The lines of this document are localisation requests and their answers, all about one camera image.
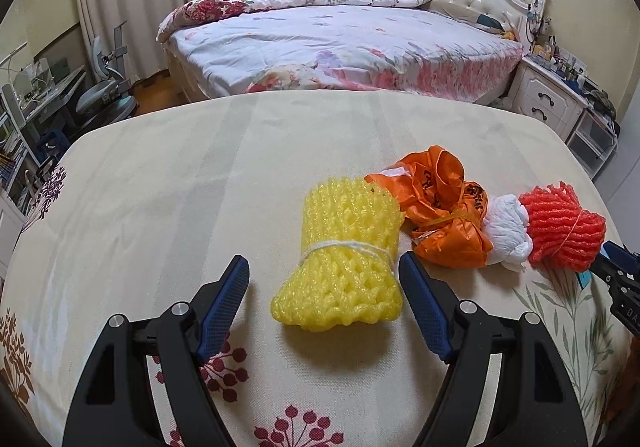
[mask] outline bed sheet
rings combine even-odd
[[[423,10],[313,6],[174,33],[169,51],[209,98],[267,90],[399,90],[475,102],[523,47]]]
[[[572,184],[586,209],[607,218],[607,239],[620,242],[571,152],[526,116],[389,91],[270,91],[175,107],[91,132],[63,157],[9,267],[2,376],[59,447],[107,319],[160,315],[241,253],[252,281],[225,353],[202,372],[236,444],[411,445],[446,366],[426,348],[408,304],[395,322],[323,334],[281,326],[269,306],[300,258],[311,188],[330,176],[383,170],[432,144],[459,157],[465,178],[490,195]],[[402,234],[399,252],[409,247]],[[428,268],[489,313],[539,313],[592,439],[629,344],[608,312],[604,283],[594,279],[580,291],[573,273],[528,266],[521,275],[499,265]],[[161,366],[148,364],[166,442],[180,446]],[[498,370],[494,358],[471,445],[488,426]]]

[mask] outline red foam mesh bundle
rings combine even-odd
[[[529,261],[546,259],[553,268],[588,270],[605,239],[605,218],[583,210],[574,188],[563,182],[559,187],[536,187],[519,199],[529,213],[527,234],[533,240]]]

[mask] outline floral comforter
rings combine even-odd
[[[385,89],[475,102],[523,47],[416,8],[429,1],[198,0],[167,17],[158,40],[210,98]]]

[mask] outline beige tablecloth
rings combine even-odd
[[[309,189],[330,176],[380,171],[432,144],[458,156],[466,179],[490,195],[572,184],[586,209],[607,217],[607,238],[619,241],[569,150],[524,116],[388,91],[270,92],[148,114],[78,141],[28,221],[0,307],[0,332],[15,353],[8,356],[22,364],[4,360],[14,392],[59,446],[76,383],[109,316],[160,315],[241,253],[252,283],[226,353],[206,371],[236,443],[410,445],[446,366],[426,348],[408,304],[392,323],[309,334],[274,321],[269,303],[298,262]],[[409,247],[402,236],[400,252]],[[594,281],[580,291],[571,273],[531,268],[430,272],[494,315],[540,313],[592,438],[628,355],[628,334],[608,315],[606,286]],[[11,352],[2,349],[0,358]],[[166,440],[180,445],[160,367],[149,364]],[[498,370],[496,358],[472,445],[486,431]]]

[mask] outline wooden floor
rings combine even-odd
[[[139,104],[134,116],[188,103],[183,93],[175,93],[171,77],[165,74],[156,75],[137,84],[133,88],[133,95]]]

